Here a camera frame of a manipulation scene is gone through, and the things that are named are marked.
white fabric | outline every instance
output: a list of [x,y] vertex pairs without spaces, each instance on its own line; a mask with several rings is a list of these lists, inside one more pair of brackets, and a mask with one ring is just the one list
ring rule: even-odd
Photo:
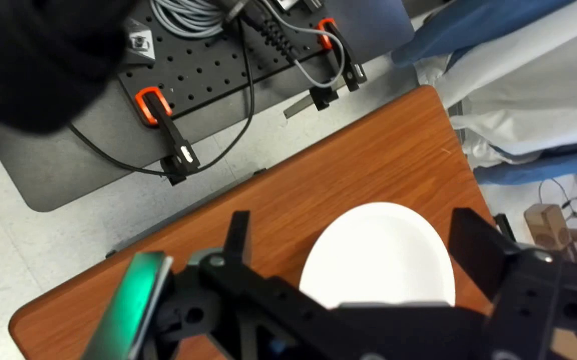
[[530,153],[522,153],[522,156],[506,156],[494,148],[490,148],[490,144],[471,132],[468,128],[461,129],[462,133],[462,153],[466,156],[466,162],[471,167],[488,167],[488,166],[497,166],[501,162],[506,163],[526,163],[526,162],[536,162],[541,153],[540,152],[530,152]]
[[443,59],[418,65],[468,128],[509,153],[577,144],[577,2],[487,42],[439,76]]

pegboard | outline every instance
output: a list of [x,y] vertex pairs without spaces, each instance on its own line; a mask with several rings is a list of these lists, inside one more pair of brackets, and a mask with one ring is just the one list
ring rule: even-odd
[[[322,18],[308,14],[307,7],[300,5],[280,14],[291,24],[308,28]],[[118,72],[118,80],[131,99],[139,90],[158,85],[171,102],[175,116],[182,116],[247,87],[247,69],[236,30],[226,30],[220,35],[207,39],[179,38],[162,28],[153,16],[151,0],[140,2],[133,18],[153,30],[157,61],[153,65],[135,65]],[[293,39],[303,59],[321,52],[316,35],[282,30]],[[245,26],[245,35],[254,82],[293,65],[256,30]]]

gray floor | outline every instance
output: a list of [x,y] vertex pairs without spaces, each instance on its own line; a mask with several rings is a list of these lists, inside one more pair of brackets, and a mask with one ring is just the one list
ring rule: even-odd
[[[250,133],[224,162],[177,188],[160,178],[133,174],[65,208],[40,214],[26,208],[0,166],[0,358],[20,358],[7,327],[12,312],[24,301],[101,262],[122,240],[259,167],[280,162],[390,99],[399,87],[390,61],[379,58],[366,69],[373,82],[327,111],[307,109],[286,121],[280,111],[293,104],[289,99],[256,116]],[[232,125],[200,141],[197,152],[212,157],[236,129],[239,125]],[[565,178],[564,184],[577,193],[573,178]],[[520,190],[487,185],[485,193],[494,211],[504,210],[517,221],[517,216],[538,200],[538,184]]]
[[[561,175],[555,180],[565,188],[567,193],[564,193],[564,190],[558,184],[545,181],[541,190],[545,203],[564,203],[567,197],[577,195],[577,174]],[[540,202],[540,181],[520,184],[520,185],[481,185],[481,190],[483,190],[483,195],[487,200],[490,214],[504,211],[517,240],[533,244],[522,211],[528,205]]]

bolt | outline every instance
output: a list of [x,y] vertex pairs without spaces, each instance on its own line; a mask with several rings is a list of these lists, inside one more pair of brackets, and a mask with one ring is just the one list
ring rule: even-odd
[[361,360],[385,360],[385,355],[374,354],[374,352],[366,352],[366,354],[361,355]]
[[146,42],[145,35],[135,35],[131,48],[139,52],[146,52],[151,50],[151,43]]
[[210,256],[208,264],[220,268],[226,264],[226,259],[223,256]]
[[541,262],[553,262],[553,256],[550,251],[533,251],[533,256]]

brown tabletop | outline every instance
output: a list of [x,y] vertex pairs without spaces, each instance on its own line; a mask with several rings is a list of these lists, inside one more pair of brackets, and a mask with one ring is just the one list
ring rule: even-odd
[[[448,237],[451,210],[488,218],[448,118],[433,87],[418,87],[352,125],[230,190],[190,216],[104,259],[20,308],[10,334],[26,358],[79,358],[135,251],[165,249],[182,269],[193,251],[224,242],[230,214],[253,211],[253,268],[296,283],[318,233],[365,202],[399,202]],[[457,303],[488,303],[454,264]],[[199,358],[205,341],[190,341]]]

